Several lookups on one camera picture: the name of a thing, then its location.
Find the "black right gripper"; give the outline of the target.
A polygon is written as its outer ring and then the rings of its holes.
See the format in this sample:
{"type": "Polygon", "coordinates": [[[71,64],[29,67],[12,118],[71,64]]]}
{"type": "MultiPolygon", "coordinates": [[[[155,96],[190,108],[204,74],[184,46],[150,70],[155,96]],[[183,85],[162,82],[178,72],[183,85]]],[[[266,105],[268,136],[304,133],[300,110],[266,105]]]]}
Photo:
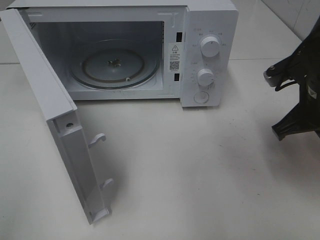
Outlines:
{"type": "Polygon", "coordinates": [[[299,103],[272,126],[278,140],[286,136],[315,132],[320,134],[320,77],[306,77],[299,85],[299,103]]]}

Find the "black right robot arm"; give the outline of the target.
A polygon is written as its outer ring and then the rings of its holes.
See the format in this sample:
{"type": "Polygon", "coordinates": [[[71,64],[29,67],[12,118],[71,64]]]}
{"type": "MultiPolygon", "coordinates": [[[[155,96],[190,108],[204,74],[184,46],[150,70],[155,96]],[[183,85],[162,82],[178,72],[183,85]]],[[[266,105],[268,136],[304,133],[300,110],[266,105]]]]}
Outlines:
{"type": "Polygon", "coordinates": [[[288,135],[316,132],[320,134],[320,24],[285,59],[270,66],[265,80],[275,91],[299,85],[298,104],[272,130],[278,140],[288,135]]]}

